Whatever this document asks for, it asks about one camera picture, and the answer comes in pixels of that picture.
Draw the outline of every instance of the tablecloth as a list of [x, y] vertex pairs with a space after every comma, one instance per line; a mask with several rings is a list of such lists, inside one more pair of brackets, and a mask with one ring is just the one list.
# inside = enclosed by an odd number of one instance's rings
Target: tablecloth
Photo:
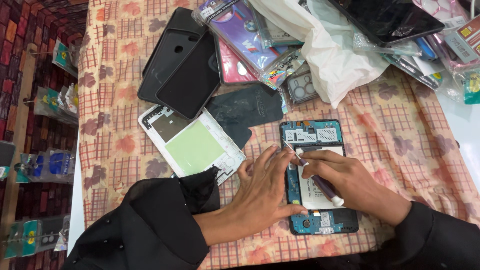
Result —
[[[85, 227], [117, 207], [136, 181], [171, 175], [137, 122], [153, 104], [139, 100], [136, 92], [171, 13], [199, 3], [90, 0], [78, 80]], [[434, 91], [393, 67], [384, 77], [350, 91], [335, 110], [317, 98], [294, 106], [281, 121], [340, 120], [347, 156], [359, 159], [376, 181], [409, 200], [480, 224], [479, 194]], [[279, 123], [251, 128], [242, 150], [247, 158], [280, 143]], [[234, 175], [219, 187], [222, 205], [238, 185]], [[360, 212], [358, 218], [356, 233], [315, 236], [291, 234], [284, 219], [263, 232], [210, 247], [200, 268], [365, 252], [393, 237], [393, 228], [381, 221]]]

